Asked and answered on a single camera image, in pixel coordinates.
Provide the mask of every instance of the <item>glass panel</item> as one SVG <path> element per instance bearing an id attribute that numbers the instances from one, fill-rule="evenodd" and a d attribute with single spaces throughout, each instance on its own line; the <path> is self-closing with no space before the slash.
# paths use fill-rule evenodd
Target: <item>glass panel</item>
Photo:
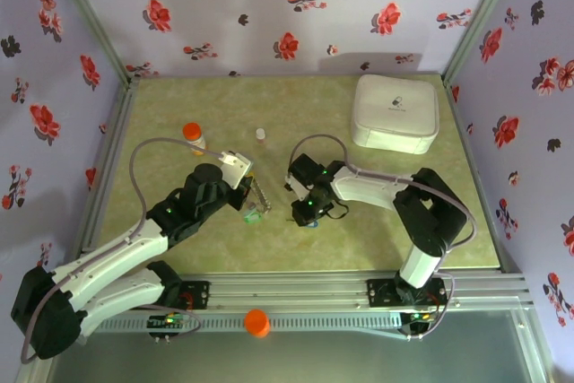
<path id="1" fill-rule="evenodd" d="M 452 312 L 423 342 L 361 333 L 93 335 L 65 352 L 57 383 L 529 382 L 509 311 Z"/>

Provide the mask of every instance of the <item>small glass vial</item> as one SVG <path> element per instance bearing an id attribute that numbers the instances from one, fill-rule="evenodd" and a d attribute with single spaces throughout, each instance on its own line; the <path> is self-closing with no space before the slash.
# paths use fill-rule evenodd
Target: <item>small glass vial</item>
<path id="1" fill-rule="evenodd" d="M 255 131 L 255 138 L 257 138 L 257 142 L 260 144 L 265 144 L 265 130 L 262 127 L 259 127 Z"/>
<path id="2" fill-rule="evenodd" d="M 190 143 L 200 148 L 207 148 L 205 138 L 201 133 L 201 127 L 197 123 L 187 123 L 183 126 L 183 136 Z M 203 152 L 192 150 L 196 156 L 201 156 Z"/>

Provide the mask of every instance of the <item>white box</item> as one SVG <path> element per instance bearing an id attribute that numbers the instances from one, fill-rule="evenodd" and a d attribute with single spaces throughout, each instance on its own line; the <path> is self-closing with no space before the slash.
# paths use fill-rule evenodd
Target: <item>white box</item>
<path id="1" fill-rule="evenodd" d="M 439 98 L 432 84 L 361 77 L 352 113 L 352 139 L 357 145 L 423 154 L 438 133 Z"/>

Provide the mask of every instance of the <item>orange ball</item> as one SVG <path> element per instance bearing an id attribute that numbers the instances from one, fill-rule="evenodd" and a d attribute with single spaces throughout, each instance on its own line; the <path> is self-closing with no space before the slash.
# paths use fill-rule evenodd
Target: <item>orange ball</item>
<path id="1" fill-rule="evenodd" d="M 252 309 L 245 316 L 245 328 L 253 336 L 263 338 L 269 334 L 269 318 L 260 309 Z"/>

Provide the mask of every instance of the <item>white container lid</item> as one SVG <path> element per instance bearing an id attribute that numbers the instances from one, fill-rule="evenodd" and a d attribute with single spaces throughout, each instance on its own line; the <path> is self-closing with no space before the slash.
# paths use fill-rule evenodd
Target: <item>white container lid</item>
<path id="1" fill-rule="evenodd" d="M 355 124 L 371 132 L 420 138 L 439 132 L 437 92 L 422 81 L 363 75 L 353 112 Z"/>

